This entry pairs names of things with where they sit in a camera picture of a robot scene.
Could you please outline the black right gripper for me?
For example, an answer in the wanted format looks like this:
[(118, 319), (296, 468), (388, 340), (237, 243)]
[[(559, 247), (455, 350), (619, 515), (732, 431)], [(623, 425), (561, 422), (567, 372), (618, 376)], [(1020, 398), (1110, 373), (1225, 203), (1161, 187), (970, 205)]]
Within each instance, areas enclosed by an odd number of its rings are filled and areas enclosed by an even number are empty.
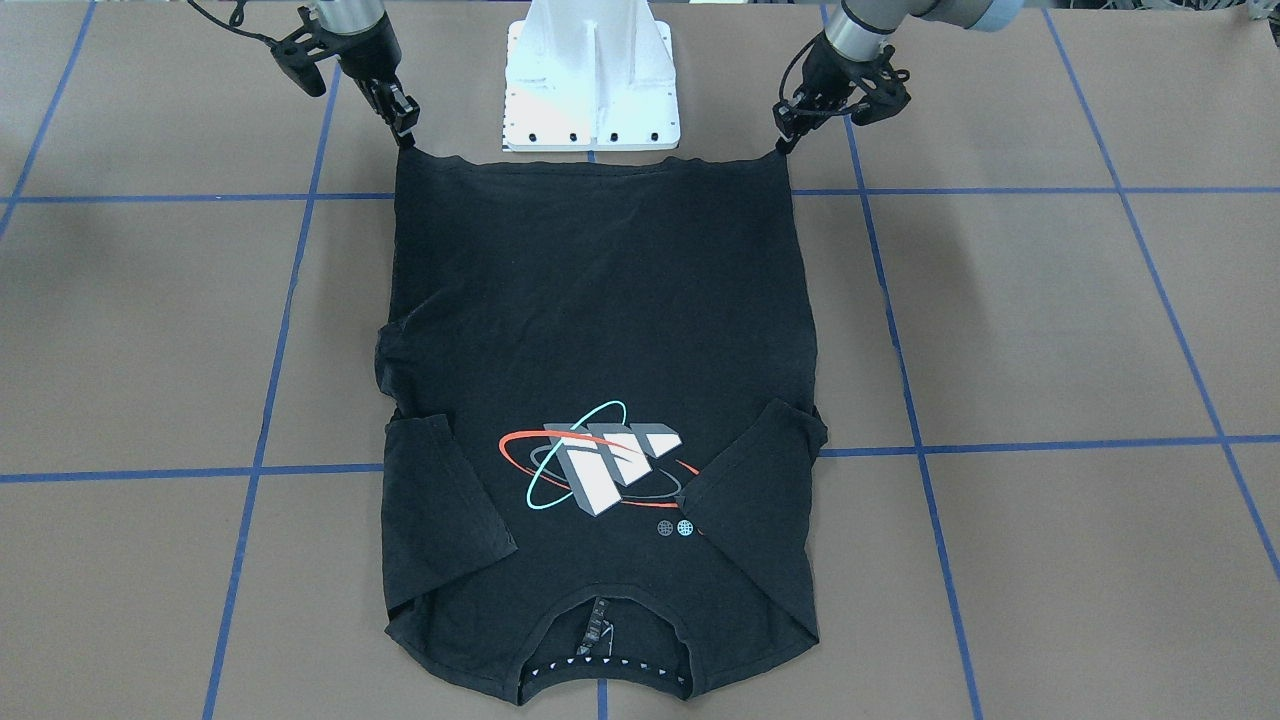
[(332, 31), (332, 35), (330, 46), (339, 58), (340, 69), (362, 94), (375, 94), (375, 110), (397, 147), (413, 147), (419, 105), (402, 90), (397, 76), (402, 51), (393, 26), (372, 26), (356, 33)]

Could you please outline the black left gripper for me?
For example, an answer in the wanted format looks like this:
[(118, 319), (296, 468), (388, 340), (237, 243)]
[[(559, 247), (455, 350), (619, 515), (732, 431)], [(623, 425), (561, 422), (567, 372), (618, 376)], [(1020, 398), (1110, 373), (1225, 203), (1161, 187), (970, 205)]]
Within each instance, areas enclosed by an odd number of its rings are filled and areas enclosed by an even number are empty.
[[(879, 47), (870, 60), (886, 60), (886, 49)], [(813, 131), (813, 120), (826, 120), (836, 115), (849, 115), (851, 102), (863, 92), (852, 86), (851, 60), (840, 54), (824, 35), (812, 41), (801, 68), (801, 83), (795, 97), (778, 100), (772, 108), (780, 138), (774, 147), (790, 155), (800, 140)]]

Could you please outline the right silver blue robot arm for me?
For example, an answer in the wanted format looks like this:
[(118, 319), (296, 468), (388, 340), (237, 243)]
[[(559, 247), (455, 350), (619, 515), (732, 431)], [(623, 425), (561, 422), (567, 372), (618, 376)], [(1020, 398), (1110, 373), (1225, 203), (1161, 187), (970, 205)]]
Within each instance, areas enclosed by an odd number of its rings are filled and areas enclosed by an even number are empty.
[(334, 56), (398, 149), (415, 146), (420, 105), (397, 76), (403, 53), (383, 1), (315, 1), (303, 12), (317, 60)]

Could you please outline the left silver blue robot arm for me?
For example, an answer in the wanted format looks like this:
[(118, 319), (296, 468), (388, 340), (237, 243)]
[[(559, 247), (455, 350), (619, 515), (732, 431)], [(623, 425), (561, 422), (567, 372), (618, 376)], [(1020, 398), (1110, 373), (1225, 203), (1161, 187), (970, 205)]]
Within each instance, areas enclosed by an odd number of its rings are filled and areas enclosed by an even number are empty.
[(824, 27), (780, 78), (772, 117), (776, 150), (788, 155), (827, 120), (869, 126), (896, 117), (910, 101), (910, 73), (897, 69), (890, 40), (908, 18), (975, 32), (1007, 27), (1023, 1), (838, 1)]

